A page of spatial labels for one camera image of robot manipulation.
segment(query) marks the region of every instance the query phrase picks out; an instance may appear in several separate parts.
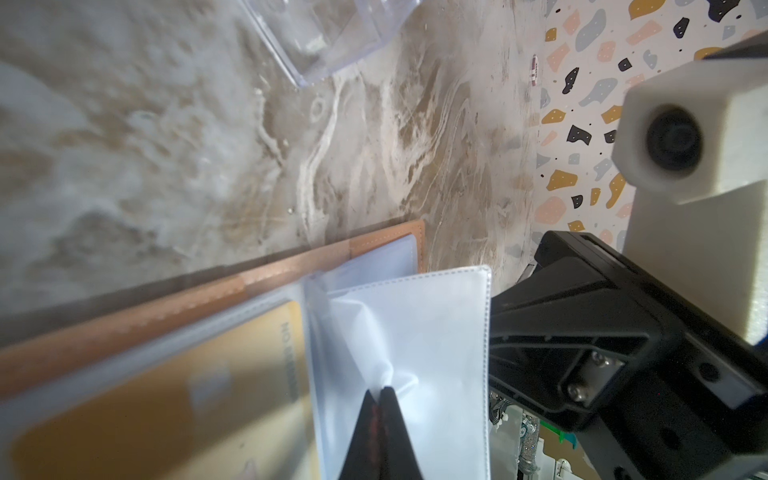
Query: terrazzo pattern fabric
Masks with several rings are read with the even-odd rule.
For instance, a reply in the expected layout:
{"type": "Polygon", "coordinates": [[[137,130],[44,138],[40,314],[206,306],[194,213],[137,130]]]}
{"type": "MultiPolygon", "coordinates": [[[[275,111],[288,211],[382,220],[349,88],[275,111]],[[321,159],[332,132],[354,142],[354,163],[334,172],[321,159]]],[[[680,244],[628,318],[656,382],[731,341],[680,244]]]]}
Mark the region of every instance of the terrazzo pattern fabric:
{"type": "Polygon", "coordinates": [[[547,1],[534,243],[547,230],[585,230],[623,248],[634,188],[611,152],[624,95],[656,74],[768,29],[764,4],[547,1]]]}

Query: silver glittery tube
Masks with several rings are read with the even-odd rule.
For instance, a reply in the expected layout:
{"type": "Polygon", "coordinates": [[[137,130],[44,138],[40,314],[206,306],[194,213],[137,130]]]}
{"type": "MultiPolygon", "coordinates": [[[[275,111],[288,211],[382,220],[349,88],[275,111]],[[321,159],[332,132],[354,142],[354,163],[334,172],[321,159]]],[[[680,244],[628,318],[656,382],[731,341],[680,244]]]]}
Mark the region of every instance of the silver glittery tube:
{"type": "Polygon", "coordinates": [[[532,415],[525,415],[523,418],[523,436],[520,439],[520,461],[518,468],[526,475],[531,475],[538,470],[536,466],[536,448],[538,447],[538,430],[541,427],[541,420],[532,415]]]}

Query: yellow card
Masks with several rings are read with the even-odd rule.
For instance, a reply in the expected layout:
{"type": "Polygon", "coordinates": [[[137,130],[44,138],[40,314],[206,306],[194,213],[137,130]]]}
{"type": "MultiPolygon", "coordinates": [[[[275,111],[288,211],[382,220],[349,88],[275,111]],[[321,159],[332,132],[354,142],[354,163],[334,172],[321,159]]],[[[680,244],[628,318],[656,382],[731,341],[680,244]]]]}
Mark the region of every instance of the yellow card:
{"type": "Polygon", "coordinates": [[[23,479],[318,479],[299,304],[33,427],[11,458],[23,479]]]}

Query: brown leather wallet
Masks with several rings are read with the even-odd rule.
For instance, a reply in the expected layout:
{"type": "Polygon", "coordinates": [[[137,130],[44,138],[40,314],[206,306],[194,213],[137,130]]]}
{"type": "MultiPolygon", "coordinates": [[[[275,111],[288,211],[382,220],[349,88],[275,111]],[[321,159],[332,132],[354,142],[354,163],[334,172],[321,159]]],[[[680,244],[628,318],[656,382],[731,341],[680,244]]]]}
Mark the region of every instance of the brown leather wallet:
{"type": "Polygon", "coordinates": [[[316,248],[0,350],[0,399],[48,382],[407,235],[425,272],[424,220],[316,248]]]}

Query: crease in plastic sleeve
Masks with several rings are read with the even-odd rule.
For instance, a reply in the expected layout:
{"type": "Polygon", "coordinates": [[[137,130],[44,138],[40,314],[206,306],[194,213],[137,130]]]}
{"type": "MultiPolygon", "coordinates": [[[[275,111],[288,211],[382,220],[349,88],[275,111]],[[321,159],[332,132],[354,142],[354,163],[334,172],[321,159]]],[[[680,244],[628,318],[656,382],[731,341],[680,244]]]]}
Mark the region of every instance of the crease in plastic sleeve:
{"type": "Polygon", "coordinates": [[[380,250],[340,267],[351,269],[344,275],[333,271],[305,283],[323,478],[335,480],[341,472],[363,395],[369,389],[378,395],[384,386],[397,392],[425,478],[490,478],[491,271],[477,266],[409,275],[397,255],[380,250]],[[371,274],[378,263],[373,257],[390,262],[386,272],[371,274]],[[361,285],[371,276],[377,283],[361,285]]]}

